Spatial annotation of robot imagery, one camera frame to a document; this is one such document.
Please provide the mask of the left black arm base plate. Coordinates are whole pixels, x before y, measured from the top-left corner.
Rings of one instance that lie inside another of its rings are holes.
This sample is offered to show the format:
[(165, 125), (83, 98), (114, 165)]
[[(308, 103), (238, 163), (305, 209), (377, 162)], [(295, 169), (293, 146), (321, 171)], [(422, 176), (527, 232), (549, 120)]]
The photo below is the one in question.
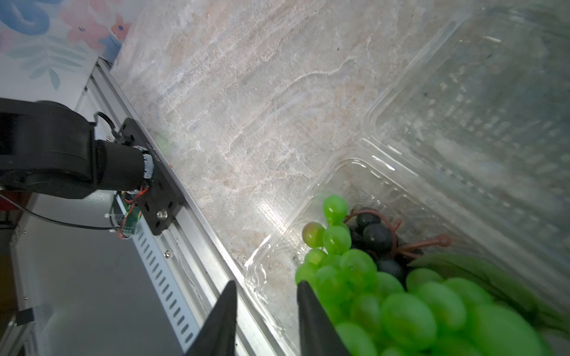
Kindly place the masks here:
[(174, 222), (184, 204), (184, 195), (174, 181), (170, 166), (166, 164), (143, 131), (143, 127), (132, 118), (127, 118), (120, 128), (119, 143), (137, 148), (145, 158), (143, 183), (134, 191), (148, 187), (147, 193), (138, 200), (140, 220), (145, 220), (154, 236), (159, 236)]

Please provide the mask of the green grape bunch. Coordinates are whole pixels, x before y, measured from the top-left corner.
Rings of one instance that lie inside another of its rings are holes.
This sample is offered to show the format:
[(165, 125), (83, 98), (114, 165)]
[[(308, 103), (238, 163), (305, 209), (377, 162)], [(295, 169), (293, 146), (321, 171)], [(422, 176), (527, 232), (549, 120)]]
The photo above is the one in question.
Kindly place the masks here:
[(547, 332), (569, 336), (569, 319), (487, 261), (428, 247), (405, 283), (354, 249), (338, 195), (309, 222), (308, 252), (295, 272), (307, 281), (350, 355), (550, 355)]

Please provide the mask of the clear plastic clamshell container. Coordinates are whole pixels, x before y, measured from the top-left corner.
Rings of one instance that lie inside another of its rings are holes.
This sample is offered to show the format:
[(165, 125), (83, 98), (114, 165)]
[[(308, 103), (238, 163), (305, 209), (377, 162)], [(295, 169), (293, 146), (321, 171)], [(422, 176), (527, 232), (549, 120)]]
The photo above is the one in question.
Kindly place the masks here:
[(440, 234), (538, 301), (530, 316), (569, 353), (569, 3), (501, 2), (453, 16), (368, 111), (289, 218), (246, 263), (249, 296), (286, 355), (299, 353), (301, 230), (331, 195)]

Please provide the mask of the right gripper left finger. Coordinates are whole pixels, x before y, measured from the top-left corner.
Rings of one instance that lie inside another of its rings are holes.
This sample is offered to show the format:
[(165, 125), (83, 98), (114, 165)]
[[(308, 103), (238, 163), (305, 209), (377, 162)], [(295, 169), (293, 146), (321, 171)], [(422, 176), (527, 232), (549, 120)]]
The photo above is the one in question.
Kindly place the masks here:
[(227, 283), (187, 356), (234, 356), (237, 327), (237, 285)]

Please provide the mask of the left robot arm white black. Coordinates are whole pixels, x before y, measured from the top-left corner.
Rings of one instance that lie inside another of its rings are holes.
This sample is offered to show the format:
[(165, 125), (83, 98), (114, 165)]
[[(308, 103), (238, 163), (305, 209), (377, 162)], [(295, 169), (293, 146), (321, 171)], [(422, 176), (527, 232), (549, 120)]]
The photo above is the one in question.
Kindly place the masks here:
[(155, 171), (145, 148), (98, 140), (96, 123), (57, 102), (1, 100), (1, 187), (65, 199), (135, 191)]

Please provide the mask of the black grape bunch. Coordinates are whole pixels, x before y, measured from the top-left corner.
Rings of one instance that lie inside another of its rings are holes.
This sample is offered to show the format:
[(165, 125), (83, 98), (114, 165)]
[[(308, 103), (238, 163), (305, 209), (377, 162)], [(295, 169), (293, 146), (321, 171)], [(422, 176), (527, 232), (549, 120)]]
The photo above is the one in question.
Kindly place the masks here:
[(402, 221), (390, 222), (374, 209), (353, 210), (344, 222), (350, 231), (352, 247), (367, 253), (380, 272), (393, 275), (401, 283), (405, 283), (412, 271), (411, 263), (423, 256), (425, 249), (451, 245), (451, 238), (446, 234), (408, 243), (398, 236)]

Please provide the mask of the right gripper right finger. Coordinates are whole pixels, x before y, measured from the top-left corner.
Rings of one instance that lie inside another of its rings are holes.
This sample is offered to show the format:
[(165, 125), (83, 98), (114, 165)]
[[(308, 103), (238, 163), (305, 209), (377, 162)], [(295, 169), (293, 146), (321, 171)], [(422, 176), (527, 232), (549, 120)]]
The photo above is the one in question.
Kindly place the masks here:
[(297, 286), (297, 303), (301, 355), (349, 356), (349, 351), (307, 281), (301, 281)]

